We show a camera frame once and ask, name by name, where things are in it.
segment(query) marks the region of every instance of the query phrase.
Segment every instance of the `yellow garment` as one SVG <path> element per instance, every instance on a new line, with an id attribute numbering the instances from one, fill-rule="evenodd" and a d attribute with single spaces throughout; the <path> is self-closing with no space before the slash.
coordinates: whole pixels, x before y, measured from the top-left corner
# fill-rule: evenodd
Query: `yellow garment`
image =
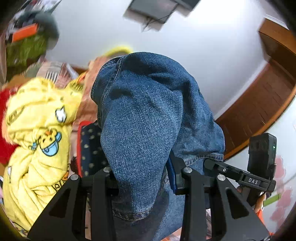
<path id="1" fill-rule="evenodd" d="M 34 78 L 7 103 L 7 132 L 20 147 L 5 168 L 4 206 L 27 231 L 67 180 L 71 125 L 82 94 L 76 80 L 57 89 L 50 80 Z"/>
<path id="2" fill-rule="evenodd" d="M 119 55 L 130 54 L 133 52 L 133 49 L 129 46 L 117 46 L 109 51 L 107 51 L 103 56 L 106 57 L 117 57 Z"/>

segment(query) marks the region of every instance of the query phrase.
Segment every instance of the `orange plastic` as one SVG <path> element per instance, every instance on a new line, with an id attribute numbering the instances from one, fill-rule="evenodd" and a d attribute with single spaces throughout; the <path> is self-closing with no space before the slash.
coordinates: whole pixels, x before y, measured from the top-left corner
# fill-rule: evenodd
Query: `orange plastic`
<path id="1" fill-rule="evenodd" d="M 24 38 L 33 36 L 37 33 L 38 24 L 33 23 L 31 25 L 28 25 L 26 27 L 23 27 L 19 30 L 17 30 L 15 33 L 12 34 L 12 43 L 22 40 Z"/>

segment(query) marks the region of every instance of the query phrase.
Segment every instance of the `silver bolt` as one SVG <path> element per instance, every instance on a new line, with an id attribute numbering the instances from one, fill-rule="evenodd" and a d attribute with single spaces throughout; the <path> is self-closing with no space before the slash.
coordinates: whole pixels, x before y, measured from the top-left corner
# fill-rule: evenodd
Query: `silver bolt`
<path id="1" fill-rule="evenodd" d="M 104 172 L 110 172 L 111 171 L 111 167 L 104 167 Z"/>
<path id="2" fill-rule="evenodd" d="M 220 180 L 220 181 L 225 181 L 225 179 L 226 179 L 226 177 L 225 177 L 224 175 L 222 175 L 222 174 L 219 174 L 219 175 L 217 176 L 217 178 L 218 178 L 218 180 Z"/>
<path id="3" fill-rule="evenodd" d="M 76 181 L 77 179 L 78 179 L 78 175 L 77 174 L 73 174 L 73 175 L 71 175 L 71 177 L 70 177 L 70 179 L 72 180 L 72 181 Z"/>
<path id="4" fill-rule="evenodd" d="M 263 239 L 263 241 L 269 241 L 269 240 L 271 240 L 271 236 L 268 236 L 265 239 Z"/>
<path id="5" fill-rule="evenodd" d="M 190 167 L 184 167 L 183 171 L 186 172 L 186 173 L 191 173 L 192 169 Z"/>

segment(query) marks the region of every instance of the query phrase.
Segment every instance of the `denim jeans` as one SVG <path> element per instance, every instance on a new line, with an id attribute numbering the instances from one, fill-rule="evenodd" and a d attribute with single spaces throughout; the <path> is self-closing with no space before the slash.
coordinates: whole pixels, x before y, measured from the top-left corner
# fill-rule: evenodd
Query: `denim jeans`
<path id="1" fill-rule="evenodd" d="M 101 145 L 119 183 L 112 200 L 118 240 L 163 239 L 182 226 L 185 200 L 170 188 L 170 150 L 204 174 L 205 158 L 223 160 L 221 128 L 195 79 L 158 54 L 111 59 L 91 98 L 98 105 Z"/>

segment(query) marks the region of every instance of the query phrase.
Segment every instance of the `cartoon duck print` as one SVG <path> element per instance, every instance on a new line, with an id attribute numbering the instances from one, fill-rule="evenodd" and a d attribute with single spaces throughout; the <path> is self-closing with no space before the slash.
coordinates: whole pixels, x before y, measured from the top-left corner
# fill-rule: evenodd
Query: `cartoon duck print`
<path id="1" fill-rule="evenodd" d="M 42 136 L 39 137 L 37 143 L 34 142 L 29 147 L 31 150 L 36 150 L 38 144 L 42 152 L 47 156 L 54 156 L 59 151 L 59 142 L 62 139 L 62 134 L 56 129 L 48 129 Z"/>

